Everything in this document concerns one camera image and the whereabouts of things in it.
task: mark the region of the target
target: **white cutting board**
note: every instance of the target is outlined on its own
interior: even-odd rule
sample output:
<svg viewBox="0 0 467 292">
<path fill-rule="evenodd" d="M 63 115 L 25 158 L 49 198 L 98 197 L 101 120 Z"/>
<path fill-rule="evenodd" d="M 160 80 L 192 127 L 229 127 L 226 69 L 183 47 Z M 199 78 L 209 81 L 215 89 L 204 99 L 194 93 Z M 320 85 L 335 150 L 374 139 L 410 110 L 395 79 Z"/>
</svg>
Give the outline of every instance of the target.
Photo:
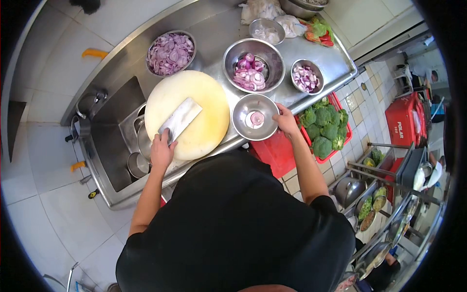
<svg viewBox="0 0 467 292">
<path fill-rule="evenodd" d="M 178 136 L 175 159 L 193 160 L 209 154 L 224 138 L 230 122 L 229 104 L 222 86 L 199 71 L 183 71 L 159 82 L 144 111 L 144 124 L 152 141 L 158 129 L 186 99 L 203 110 Z"/>
</svg>

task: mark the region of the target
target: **faucet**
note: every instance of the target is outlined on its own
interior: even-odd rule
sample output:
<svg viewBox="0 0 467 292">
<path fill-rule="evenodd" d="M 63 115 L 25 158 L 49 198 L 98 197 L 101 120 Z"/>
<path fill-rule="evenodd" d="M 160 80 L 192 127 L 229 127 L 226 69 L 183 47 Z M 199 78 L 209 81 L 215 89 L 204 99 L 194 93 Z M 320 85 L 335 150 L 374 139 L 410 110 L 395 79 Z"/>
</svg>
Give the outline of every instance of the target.
<svg viewBox="0 0 467 292">
<path fill-rule="evenodd" d="M 82 113 L 80 110 L 79 110 L 79 102 L 85 98 L 85 97 L 88 97 L 88 96 L 94 96 L 94 103 L 98 103 L 100 100 L 106 100 L 107 99 L 107 91 L 106 90 L 103 90 L 103 91 L 97 91 L 96 93 L 87 93 L 85 94 L 83 97 L 80 97 L 78 99 L 78 101 L 76 102 L 76 105 L 75 105 L 75 110 L 76 110 L 76 114 L 79 115 L 82 119 L 85 119 L 87 117 L 87 115 L 85 115 L 84 113 Z"/>
</svg>

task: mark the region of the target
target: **kitchen counter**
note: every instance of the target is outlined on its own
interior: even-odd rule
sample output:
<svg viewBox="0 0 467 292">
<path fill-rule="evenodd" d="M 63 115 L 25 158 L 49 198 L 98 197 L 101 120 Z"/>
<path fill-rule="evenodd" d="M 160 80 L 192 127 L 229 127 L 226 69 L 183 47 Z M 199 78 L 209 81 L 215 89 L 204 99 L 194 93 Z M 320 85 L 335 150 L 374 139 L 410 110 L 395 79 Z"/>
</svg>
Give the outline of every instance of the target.
<svg viewBox="0 0 467 292">
<path fill-rule="evenodd" d="M 228 46 L 237 40 L 249 37 L 248 26 L 240 25 L 241 8 L 237 7 L 238 3 L 241 2 L 184 0 L 166 9 L 139 27 L 110 52 L 88 77 L 77 97 L 105 88 L 111 99 L 113 94 L 136 76 L 142 94 L 147 100 L 154 86 L 162 80 L 151 75 L 146 68 L 145 56 L 148 47 L 157 36 L 164 32 L 183 29 L 192 33 L 196 39 L 197 57 L 201 60 L 201 66 L 197 69 L 222 84 L 232 111 L 239 98 L 247 94 L 231 85 L 222 71 L 222 56 Z M 333 47 L 327 48 L 309 42 L 303 37 L 296 37 L 285 39 L 277 45 L 284 60 L 286 74 L 279 87 L 265 95 L 284 104 L 296 114 L 349 82 L 356 76 L 357 68 L 337 36 L 334 43 Z M 323 72 L 325 86 L 320 94 L 309 96 L 293 86 L 290 67 L 295 60 L 300 58 L 313 61 Z M 68 107 L 62 119 L 63 125 L 67 125 L 73 116 L 77 97 Z M 90 107 L 90 101 L 83 100 L 80 107 L 86 108 L 86 105 Z M 102 104 L 91 107 L 89 114 L 91 121 L 101 108 Z M 135 203 L 146 183 L 147 176 L 116 192 L 109 182 L 99 156 L 93 155 L 97 151 L 92 139 L 80 139 L 79 142 L 92 177 L 108 206 L 111 209 L 121 209 Z M 246 142 L 247 140 L 240 137 L 230 125 L 221 144 L 208 156 L 238 148 Z M 174 161 L 164 177 L 163 187 L 177 182 L 196 161 Z"/>
</svg>

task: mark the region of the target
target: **hand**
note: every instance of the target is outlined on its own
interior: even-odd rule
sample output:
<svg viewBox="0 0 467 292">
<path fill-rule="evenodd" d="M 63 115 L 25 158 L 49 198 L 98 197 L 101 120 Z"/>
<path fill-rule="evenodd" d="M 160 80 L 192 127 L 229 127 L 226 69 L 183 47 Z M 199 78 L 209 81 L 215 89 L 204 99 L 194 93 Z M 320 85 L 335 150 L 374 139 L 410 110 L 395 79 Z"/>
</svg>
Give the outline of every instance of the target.
<svg viewBox="0 0 467 292">
<path fill-rule="evenodd" d="M 285 136 L 289 140 L 292 140 L 293 136 L 300 135 L 300 129 L 297 126 L 297 122 L 295 122 L 295 118 L 288 108 L 280 103 L 276 102 L 276 104 L 279 108 L 280 115 L 275 114 L 272 116 L 272 119 L 279 124 L 279 128 L 284 132 Z"/>
<path fill-rule="evenodd" d="M 168 138 L 169 129 L 166 128 L 162 135 L 154 135 L 154 140 L 152 140 L 151 145 L 152 169 L 162 170 L 163 173 L 165 173 L 170 163 L 172 162 L 174 158 L 174 149 L 175 146 L 178 144 L 177 141 L 174 141 L 169 147 L 167 145 Z"/>
</svg>

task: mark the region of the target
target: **cleaver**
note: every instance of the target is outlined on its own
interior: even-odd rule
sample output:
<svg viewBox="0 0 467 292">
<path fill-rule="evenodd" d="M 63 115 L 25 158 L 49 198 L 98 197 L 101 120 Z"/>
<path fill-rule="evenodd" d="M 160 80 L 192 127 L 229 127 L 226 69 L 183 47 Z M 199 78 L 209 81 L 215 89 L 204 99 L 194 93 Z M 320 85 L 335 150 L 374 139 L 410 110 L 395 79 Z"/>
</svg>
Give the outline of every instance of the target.
<svg viewBox="0 0 467 292">
<path fill-rule="evenodd" d="M 199 104 L 188 97 L 176 108 L 157 132 L 162 134 L 165 128 L 169 128 L 167 144 L 170 145 L 202 110 L 203 108 Z"/>
</svg>

